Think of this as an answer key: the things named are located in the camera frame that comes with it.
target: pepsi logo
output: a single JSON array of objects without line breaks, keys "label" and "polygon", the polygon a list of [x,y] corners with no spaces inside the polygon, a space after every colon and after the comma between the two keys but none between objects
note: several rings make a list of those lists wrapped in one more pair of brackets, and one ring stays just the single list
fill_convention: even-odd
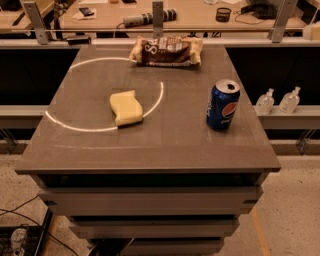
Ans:
[{"label": "pepsi logo", "polygon": [[237,105],[238,105],[237,102],[231,102],[228,105],[226,105],[222,110],[222,116],[224,118],[231,118],[237,109]]}]

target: white curved line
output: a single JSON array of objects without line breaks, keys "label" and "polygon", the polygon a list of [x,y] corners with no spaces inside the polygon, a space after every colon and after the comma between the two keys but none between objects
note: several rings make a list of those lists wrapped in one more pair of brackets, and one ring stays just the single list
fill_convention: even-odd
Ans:
[{"label": "white curved line", "polygon": [[73,127],[70,125],[67,125],[65,123],[60,122],[59,120],[57,120],[56,118],[52,117],[48,111],[45,112],[47,117],[49,117],[51,119],[52,122],[61,125],[64,128],[70,129],[70,130],[74,130],[74,131],[79,131],[79,132],[108,132],[108,131],[113,131],[113,130],[117,130],[118,127],[110,127],[110,128],[104,128],[104,129],[83,129],[83,128],[77,128],[77,127]]},{"label": "white curved line", "polygon": [[[126,60],[126,61],[130,61],[128,58],[104,57],[104,58],[92,59],[92,60],[87,60],[87,61],[80,62],[78,64],[75,64],[75,65],[71,66],[70,69],[73,69],[73,68],[78,67],[78,66],[83,65],[83,64],[87,64],[87,63],[91,63],[91,62],[95,62],[95,61],[100,61],[100,60]],[[163,91],[164,91],[163,82],[160,82],[160,95],[159,95],[159,98],[158,98],[157,102],[155,103],[155,105],[147,113],[145,113],[143,115],[143,117],[148,116],[160,104],[161,99],[163,97]],[[79,131],[79,132],[108,132],[108,131],[113,131],[113,130],[117,130],[118,129],[117,126],[109,127],[109,128],[101,128],[101,129],[84,129],[84,128],[73,127],[73,126],[67,125],[67,124],[59,121],[58,119],[54,118],[53,116],[51,116],[49,114],[48,111],[46,111],[45,114],[52,122],[54,122],[56,124],[59,124],[64,128],[67,128],[67,129],[70,129],[70,130],[74,130],[74,131]]]},{"label": "white curved line", "polygon": [[92,60],[86,60],[86,61],[80,62],[80,63],[78,63],[78,64],[74,64],[74,65],[72,65],[72,66],[70,67],[70,70],[73,69],[73,68],[79,67],[79,66],[81,66],[81,65],[88,64],[88,63],[91,63],[91,62],[100,61],[100,60],[125,60],[125,61],[130,61],[130,62],[136,63],[136,61],[130,60],[130,59],[128,59],[128,58],[121,58],[121,57],[103,57],[103,58],[97,58],[97,59],[92,59]]},{"label": "white curved line", "polygon": [[143,118],[145,118],[146,116],[148,116],[148,115],[160,104],[160,101],[161,101],[161,99],[162,99],[162,97],[163,97],[163,82],[160,82],[160,89],[161,89],[161,91],[160,91],[160,96],[159,96],[156,104],[154,104],[154,106],[153,106],[147,113],[145,113],[145,114],[143,115]]}]

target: blue can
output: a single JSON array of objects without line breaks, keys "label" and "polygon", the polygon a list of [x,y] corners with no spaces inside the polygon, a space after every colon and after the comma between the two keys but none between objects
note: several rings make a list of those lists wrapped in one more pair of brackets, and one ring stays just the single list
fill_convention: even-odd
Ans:
[{"label": "blue can", "polygon": [[233,80],[216,82],[209,96],[207,124],[213,129],[227,129],[237,109],[240,86]]}]

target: plastic bottle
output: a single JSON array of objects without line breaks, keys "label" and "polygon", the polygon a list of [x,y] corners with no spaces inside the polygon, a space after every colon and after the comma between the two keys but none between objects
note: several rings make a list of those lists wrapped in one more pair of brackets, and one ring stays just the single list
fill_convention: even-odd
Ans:
[{"label": "plastic bottle", "polygon": [[292,113],[297,108],[300,97],[299,97],[300,87],[296,86],[292,92],[287,93],[283,96],[280,102],[279,109],[284,113]]},{"label": "plastic bottle", "polygon": [[271,108],[274,104],[272,94],[273,89],[270,88],[266,94],[263,94],[259,97],[256,104],[256,112],[258,115],[264,116],[270,113]]}]

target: gray tabletop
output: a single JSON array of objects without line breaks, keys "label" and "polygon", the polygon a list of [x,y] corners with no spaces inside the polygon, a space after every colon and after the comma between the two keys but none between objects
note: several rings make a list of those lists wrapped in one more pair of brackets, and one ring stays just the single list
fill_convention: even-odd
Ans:
[{"label": "gray tabletop", "polygon": [[[214,131],[206,124],[215,81],[241,84],[223,46],[205,45],[200,67],[179,69],[137,66],[126,60],[131,48],[80,49],[73,65],[82,64],[67,73],[16,166],[19,174],[280,169],[243,87],[230,128]],[[109,97],[132,89],[147,115],[140,124],[115,129]]]}]

